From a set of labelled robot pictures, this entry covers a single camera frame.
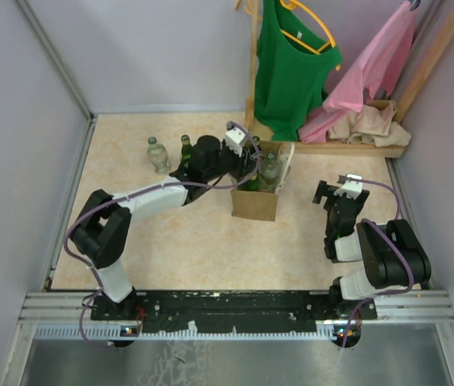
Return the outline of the green Perrier bottle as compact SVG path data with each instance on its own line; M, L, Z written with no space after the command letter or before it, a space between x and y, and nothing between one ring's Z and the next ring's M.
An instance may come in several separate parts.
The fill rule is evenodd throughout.
M261 139L259 136L253 136L253 140L249 142L250 150L259 150L260 149Z
M254 174L250 180L240 185L237 189L240 191L258 191L258 173Z
M192 144L190 137L187 134L184 134L180 138L181 141L181 152L180 152L180 162L186 164L189 162L192 156Z

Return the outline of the clear Chang soda bottle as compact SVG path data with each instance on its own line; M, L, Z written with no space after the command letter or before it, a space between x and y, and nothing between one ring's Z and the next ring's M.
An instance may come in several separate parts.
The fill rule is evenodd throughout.
M170 170L170 159L166 147L156 137L149 137L147 157L158 174L166 174Z
M276 153L269 152L258 171L258 188L262 192L274 192L280 180L282 163Z

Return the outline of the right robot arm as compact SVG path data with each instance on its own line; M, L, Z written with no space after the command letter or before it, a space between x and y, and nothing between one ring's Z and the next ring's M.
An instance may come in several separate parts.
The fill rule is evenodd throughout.
M363 188L366 183L394 192L386 184L346 175L336 186L319 181L312 200L314 204L325 201L327 259L335 264L362 263L329 288L329 309L338 318L354 318L380 295L404 294L431 280L431 262L410 223L401 217L400 207L385 224L357 219L369 198Z

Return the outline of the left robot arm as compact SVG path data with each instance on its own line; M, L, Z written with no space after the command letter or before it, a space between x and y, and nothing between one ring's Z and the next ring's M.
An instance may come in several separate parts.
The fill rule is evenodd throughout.
M109 311L131 317L137 300L120 262L131 224L193 203L226 175L243 183L255 175L260 160L258 142L239 129L222 140L201 136L164 180L130 193L94 191L65 235L64 247L76 247L73 257L92 270Z

